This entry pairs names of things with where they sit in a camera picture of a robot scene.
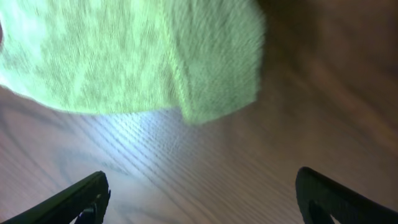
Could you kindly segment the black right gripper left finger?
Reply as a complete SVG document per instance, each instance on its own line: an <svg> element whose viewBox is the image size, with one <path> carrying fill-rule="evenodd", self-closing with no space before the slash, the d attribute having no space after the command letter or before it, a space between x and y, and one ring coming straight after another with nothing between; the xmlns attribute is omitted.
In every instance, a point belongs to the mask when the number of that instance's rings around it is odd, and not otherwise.
<svg viewBox="0 0 398 224"><path fill-rule="evenodd" d="M102 224L110 196L106 174L97 171L3 224Z"/></svg>

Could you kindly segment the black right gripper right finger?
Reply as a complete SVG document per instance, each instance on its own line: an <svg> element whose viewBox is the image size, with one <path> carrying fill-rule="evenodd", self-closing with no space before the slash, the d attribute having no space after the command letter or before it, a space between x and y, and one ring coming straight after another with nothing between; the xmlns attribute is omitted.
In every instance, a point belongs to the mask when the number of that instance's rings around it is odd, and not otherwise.
<svg viewBox="0 0 398 224"><path fill-rule="evenodd" d="M397 212L309 167L299 169L295 190L305 224L397 223Z"/></svg>

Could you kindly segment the light green microfiber cloth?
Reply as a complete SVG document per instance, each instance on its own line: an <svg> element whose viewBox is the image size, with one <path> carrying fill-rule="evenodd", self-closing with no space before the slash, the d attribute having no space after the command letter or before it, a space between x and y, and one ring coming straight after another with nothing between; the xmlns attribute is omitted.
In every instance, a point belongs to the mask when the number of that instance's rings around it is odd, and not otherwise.
<svg viewBox="0 0 398 224"><path fill-rule="evenodd" d="M178 108L205 123L255 101L256 1L1 2L1 86L81 114Z"/></svg>

